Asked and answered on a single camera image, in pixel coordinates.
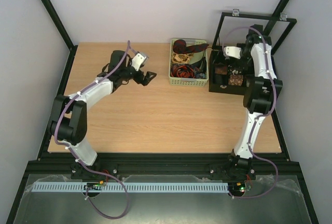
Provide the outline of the black white floral tie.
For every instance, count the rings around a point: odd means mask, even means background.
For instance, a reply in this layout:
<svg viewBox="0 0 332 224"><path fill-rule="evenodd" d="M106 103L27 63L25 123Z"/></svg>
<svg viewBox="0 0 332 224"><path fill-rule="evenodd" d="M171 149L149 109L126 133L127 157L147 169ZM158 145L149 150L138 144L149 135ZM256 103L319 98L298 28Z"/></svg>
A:
<svg viewBox="0 0 332 224"><path fill-rule="evenodd" d="M232 75L240 75L243 76L245 74L246 68L243 66L230 66L228 67L228 74Z"/></svg>

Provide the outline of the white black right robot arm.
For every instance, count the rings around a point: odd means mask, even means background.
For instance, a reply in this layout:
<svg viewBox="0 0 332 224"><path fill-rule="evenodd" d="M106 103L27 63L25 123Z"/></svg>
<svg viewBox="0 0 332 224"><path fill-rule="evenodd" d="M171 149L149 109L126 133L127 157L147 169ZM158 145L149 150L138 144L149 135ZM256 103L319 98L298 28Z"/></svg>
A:
<svg viewBox="0 0 332 224"><path fill-rule="evenodd" d="M254 68L254 77L249 80L243 98L245 123L224 168L227 176L235 179L253 174L251 170L256 138L263 121L275 109L283 83L274 72L271 38L262 34L262 25L248 27L244 46L226 46L223 52L226 58L232 57L243 62L252 60Z"/></svg>

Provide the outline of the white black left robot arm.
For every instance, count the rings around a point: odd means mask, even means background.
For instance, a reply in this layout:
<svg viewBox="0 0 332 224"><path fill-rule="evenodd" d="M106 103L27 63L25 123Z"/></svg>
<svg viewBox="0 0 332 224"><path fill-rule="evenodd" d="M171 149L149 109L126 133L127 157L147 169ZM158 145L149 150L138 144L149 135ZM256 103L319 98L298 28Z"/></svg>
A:
<svg viewBox="0 0 332 224"><path fill-rule="evenodd" d="M72 153L76 162L92 166L97 159L97 152L87 138L89 109L129 80L148 85L157 74L141 70L147 60L148 56L141 52L130 57L126 51L115 50L91 84L76 93L55 97L47 130L57 145Z"/></svg>

